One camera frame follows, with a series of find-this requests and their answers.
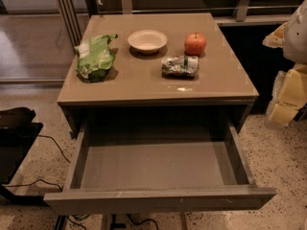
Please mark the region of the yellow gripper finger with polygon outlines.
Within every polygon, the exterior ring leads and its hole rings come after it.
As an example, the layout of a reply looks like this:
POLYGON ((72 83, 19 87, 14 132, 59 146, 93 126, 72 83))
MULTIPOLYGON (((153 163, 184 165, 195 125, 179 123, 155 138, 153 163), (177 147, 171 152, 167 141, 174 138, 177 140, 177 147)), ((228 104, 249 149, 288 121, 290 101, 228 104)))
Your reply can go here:
POLYGON ((287 22, 280 25, 277 29, 264 38, 262 44, 269 48, 282 48, 286 26, 287 22))
POLYGON ((297 63, 288 72, 279 71, 272 88, 269 120, 287 126, 307 104, 307 65, 297 63))

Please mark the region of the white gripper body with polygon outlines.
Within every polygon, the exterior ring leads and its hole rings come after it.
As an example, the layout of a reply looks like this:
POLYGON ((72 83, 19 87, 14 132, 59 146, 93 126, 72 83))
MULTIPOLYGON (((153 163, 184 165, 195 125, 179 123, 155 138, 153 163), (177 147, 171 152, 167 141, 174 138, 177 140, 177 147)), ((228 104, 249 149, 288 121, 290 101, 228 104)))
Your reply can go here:
POLYGON ((283 55, 295 63, 307 63, 307 0, 304 0, 287 22, 283 55))

